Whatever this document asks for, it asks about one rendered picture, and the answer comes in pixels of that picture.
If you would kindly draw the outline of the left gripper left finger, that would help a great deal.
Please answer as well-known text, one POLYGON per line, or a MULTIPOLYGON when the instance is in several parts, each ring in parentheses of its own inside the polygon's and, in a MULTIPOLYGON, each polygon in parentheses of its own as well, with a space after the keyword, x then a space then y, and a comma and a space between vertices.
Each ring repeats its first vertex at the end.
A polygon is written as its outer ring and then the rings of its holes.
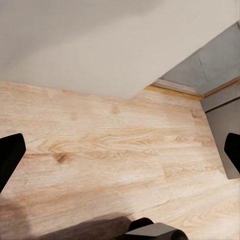
POLYGON ((0 138, 0 193, 26 152, 22 133, 0 138))

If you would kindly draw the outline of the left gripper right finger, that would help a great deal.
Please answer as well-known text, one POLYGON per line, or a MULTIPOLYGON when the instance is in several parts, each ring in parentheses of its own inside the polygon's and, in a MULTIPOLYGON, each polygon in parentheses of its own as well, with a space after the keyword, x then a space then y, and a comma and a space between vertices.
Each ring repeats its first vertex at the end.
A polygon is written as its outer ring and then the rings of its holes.
POLYGON ((240 135, 229 133, 227 135, 224 151, 240 173, 240 135))

